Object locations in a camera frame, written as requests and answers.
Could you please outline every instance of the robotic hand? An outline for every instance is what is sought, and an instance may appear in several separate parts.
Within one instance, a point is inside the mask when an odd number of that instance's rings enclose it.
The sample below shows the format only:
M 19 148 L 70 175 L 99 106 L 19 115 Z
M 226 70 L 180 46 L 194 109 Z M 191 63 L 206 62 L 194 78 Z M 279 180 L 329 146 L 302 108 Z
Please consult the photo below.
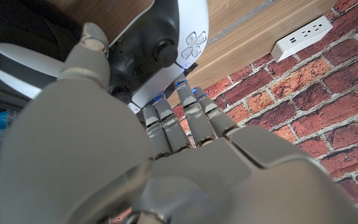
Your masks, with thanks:
M 21 112 L 0 157 L 0 223 L 358 223 L 301 149 L 239 128 L 200 88 L 175 81 L 197 148 L 164 95 L 147 128 L 106 89 L 107 39 L 86 24 L 58 74 Z

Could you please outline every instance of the brick wall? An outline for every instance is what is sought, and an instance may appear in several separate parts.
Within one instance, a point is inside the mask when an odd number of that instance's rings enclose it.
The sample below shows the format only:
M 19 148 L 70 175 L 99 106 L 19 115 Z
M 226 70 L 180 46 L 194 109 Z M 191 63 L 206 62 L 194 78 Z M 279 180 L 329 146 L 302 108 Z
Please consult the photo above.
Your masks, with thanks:
M 323 40 L 282 62 L 266 55 L 205 91 L 241 126 L 302 147 L 358 208 L 358 1 L 339 0 L 327 17 L 334 27 Z

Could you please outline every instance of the wooden surface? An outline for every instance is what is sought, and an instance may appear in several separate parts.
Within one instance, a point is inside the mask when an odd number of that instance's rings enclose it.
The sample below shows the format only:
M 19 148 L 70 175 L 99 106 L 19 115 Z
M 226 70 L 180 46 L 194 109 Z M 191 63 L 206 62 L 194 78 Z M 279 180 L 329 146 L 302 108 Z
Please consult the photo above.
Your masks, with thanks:
M 112 42 L 153 0 L 47 0 L 79 24 L 94 22 Z
M 79 24 L 94 22 L 115 37 L 152 0 L 47 0 Z M 265 0 L 208 0 L 209 38 L 235 23 Z M 189 74 L 191 86 L 206 88 L 243 66 L 270 53 L 274 43 L 299 27 L 326 14 L 336 0 L 276 0 L 224 37 L 207 46 L 197 60 L 198 67 Z M 179 103 L 176 94 L 169 99 Z

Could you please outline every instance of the electrical socket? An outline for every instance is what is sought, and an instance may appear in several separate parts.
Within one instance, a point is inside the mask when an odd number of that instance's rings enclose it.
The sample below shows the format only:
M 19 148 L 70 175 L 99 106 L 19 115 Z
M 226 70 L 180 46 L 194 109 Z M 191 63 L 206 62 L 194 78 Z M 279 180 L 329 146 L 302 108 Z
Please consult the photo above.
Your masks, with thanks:
M 309 47 L 321 40 L 332 28 L 333 25 L 325 16 L 310 22 L 276 42 L 272 50 L 274 60 L 279 62 Z

